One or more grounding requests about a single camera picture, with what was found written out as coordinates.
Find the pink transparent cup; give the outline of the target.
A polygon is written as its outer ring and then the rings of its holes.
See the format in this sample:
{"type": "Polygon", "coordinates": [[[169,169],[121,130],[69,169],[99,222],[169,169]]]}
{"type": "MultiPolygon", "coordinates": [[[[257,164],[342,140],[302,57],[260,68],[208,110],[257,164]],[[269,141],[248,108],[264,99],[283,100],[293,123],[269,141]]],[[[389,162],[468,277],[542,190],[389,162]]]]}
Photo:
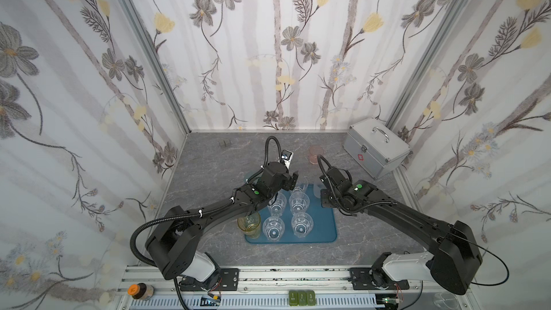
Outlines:
{"type": "Polygon", "coordinates": [[[318,155],[323,155],[324,149],[319,145],[314,145],[309,148],[309,163],[312,165],[318,165],[318,155]]]}

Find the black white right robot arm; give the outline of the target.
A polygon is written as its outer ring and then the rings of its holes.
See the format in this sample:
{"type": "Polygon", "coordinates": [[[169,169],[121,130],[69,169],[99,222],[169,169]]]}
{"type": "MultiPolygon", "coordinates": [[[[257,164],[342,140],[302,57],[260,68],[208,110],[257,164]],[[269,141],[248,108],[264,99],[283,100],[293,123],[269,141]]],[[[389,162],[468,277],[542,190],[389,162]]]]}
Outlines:
{"type": "Polygon", "coordinates": [[[383,253],[370,268],[368,281],[374,287],[386,289],[399,281],[433,281],[452,294],[466,294],[483,262],[466,223],[450,224],[427,216],[369,182],[352,182],[333,166],[320,179],[325,186],[321,192],[323,207],[337,208],[346,215],[370,215],[422,245],[422,253],[383,253]]]}

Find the yellow transparent cup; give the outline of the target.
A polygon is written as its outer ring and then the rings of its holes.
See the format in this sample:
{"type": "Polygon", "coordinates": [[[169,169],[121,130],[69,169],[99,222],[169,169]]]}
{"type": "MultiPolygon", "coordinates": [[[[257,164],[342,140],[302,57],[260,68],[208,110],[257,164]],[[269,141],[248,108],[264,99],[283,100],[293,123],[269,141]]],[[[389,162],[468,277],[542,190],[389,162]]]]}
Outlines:
{"type": "Polygon", "coordinates": [[[255,212],[252,215],[238,218],[238,228],[248,238],[259,238],[262,228],[261,215],[255,212]]]}

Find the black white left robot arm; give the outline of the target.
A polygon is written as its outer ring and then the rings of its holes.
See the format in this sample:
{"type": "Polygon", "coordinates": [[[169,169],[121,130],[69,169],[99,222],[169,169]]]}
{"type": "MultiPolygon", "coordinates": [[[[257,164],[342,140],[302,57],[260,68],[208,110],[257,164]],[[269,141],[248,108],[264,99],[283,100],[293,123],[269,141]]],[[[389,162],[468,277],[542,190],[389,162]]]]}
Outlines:
{"type": "Polygon", "coordinates": [[[166,280],[179,276],[199,282],[212,280],[220,268],[208,254],[197,250],[202,236],[218,225],[266,208],[281,190],[294,189],[297,181],[297,172],[290,173],[281,162],[270,162],[259,179],[234,189],[229,199],[193,210],[170,209],[163,218],[149,223],[154,230],[145,243],[148,264],[158,268],[166,280]]]}

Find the clear faceted glass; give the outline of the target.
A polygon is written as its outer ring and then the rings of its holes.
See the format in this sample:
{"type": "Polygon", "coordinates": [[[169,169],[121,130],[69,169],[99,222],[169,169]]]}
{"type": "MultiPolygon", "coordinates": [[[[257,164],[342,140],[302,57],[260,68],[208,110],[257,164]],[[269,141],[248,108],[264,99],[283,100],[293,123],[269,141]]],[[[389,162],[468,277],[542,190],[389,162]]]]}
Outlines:
{"type": "Polygon", "coordinates": [[[270,242],[280,241],[284,236],[285,228],[281,217],[269,217],[263,223],[263,233],[270,242]]]}
{"type": "Polygon", "coordinates": [[[292,192],[289,198],[291,214],[306,212],[310,205],[310,198],[304,192],[292,192]]]}
{"type": "Polygon", "coordinates": [[[304,193],[306,194],[306,191],[308,189],[309,184],[307,182],[298,183],[295,188],[293,189],[292,193],[304,193]]]}
{"type": "Polygon", "coordinates": [[[272,202],[268,204],[268,212],[271,217],[281,217],[285,211],[287,205],[286,196],[279,192],[272,202]]]}
{"type": "Polygon", "coordinates": [[[314,220],[307,212],[297,212],[291,218],[291,227],[297,238],[305,238],[314,229],[314,220]]]}

